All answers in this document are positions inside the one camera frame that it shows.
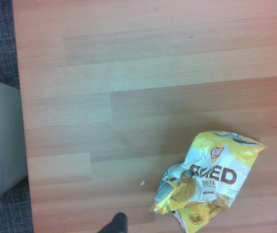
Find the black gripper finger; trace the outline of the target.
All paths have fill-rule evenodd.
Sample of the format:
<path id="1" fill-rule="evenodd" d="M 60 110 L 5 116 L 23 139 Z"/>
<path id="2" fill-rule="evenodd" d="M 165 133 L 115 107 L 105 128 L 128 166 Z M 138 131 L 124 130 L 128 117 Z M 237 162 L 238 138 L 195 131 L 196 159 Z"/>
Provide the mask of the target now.
<path id="1" fill-rule="evenodd" d="M 127 215 L 119 212 L 114 215 L 110 223 L 105 225 L 98 233 L 127 233 L 128 218 Z"/>

